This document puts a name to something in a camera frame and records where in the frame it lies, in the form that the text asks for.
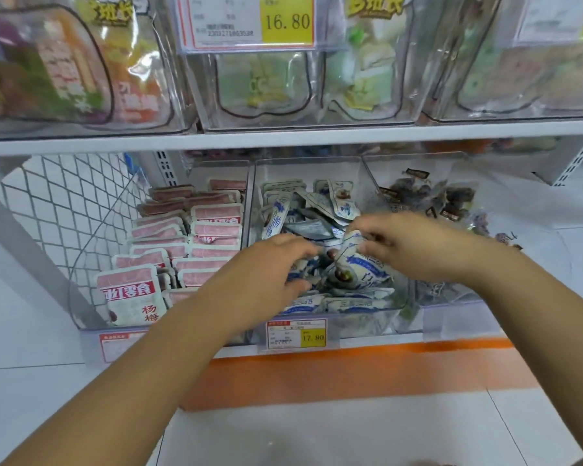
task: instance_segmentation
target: white metal shelf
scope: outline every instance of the white metal shelf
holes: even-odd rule
[[[583,135],[583,120],[522,120],[436,126],[315,128],[206,134],[162,134],[80,139],[0,140],[0,156],[113,153],[148,150],[285,147],[425,140]]]

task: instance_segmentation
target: white tile floor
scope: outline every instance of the white tile floor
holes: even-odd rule
[[[569,202],[575,189],[553,193]],[[583,295],[583,228],[561,234]],[[0,461],[93,379],[81,361],[66,314],[40,317],[0,281]],[[178,413],[149,465],[569,466],[581,456],[544,394],[519,390]]]

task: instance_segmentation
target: person's right hand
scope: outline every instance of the person's right hand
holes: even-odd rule
[[[454,282],[467,286],[488,261],[489,253],[505,245],[459,230],[413,212],[363,214],[348,227],[373,234],[377,242],[362,243],[359,251],[378,258],[414,280]]]

